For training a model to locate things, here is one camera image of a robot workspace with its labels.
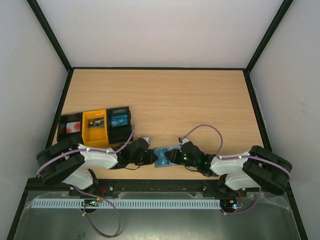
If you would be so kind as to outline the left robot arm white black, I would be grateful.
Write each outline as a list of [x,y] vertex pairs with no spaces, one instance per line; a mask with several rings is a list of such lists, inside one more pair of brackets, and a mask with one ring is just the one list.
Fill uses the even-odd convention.
[[38,170],[46,186],[65,183],[85,190],[94,184],[92,168],[124,169],[129,164],[138,167],[158,160],[148,138],[138,138],[111,148],[86,146],[74,137],[58,142],[36,155]]

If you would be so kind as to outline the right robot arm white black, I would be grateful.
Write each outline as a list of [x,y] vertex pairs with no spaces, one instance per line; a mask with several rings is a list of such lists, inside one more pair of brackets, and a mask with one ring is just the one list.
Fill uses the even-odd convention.
[[165,156],[172,164],[191,167],[205,177],[222,177],[218,191],[224,196],[247,188],[283,195],[293,168],[289,161],[258,145],[243,153],[219,155],[205,154],[187,141],[179,149],[165,152]]

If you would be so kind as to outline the teal leather card holder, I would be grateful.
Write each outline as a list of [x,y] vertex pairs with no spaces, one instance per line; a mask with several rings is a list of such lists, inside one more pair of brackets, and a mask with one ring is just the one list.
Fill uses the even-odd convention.
[[172,167],[176,166],[177,164],[174,164],[168,160],[168,158],[165,156],[165,153],[168,151],[171,151],[173,149],[180,150],[180,145],[173,145],[173,146],[167,146],[167,147],[156,147],[153,149],[154,154],[157,156],[157,160],[154,162],[154,166],[156,168],[163,168],[163,167]]

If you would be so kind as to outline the blue VIP card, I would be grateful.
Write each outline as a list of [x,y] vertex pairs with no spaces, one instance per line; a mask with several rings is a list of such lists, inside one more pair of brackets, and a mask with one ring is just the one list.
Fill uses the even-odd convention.
[[157,160],[154,165],[156,168],[167,167],[169,165],[169,160],[165,156],[167,149],[165,147],[154,148],[154,154],[157,156]]

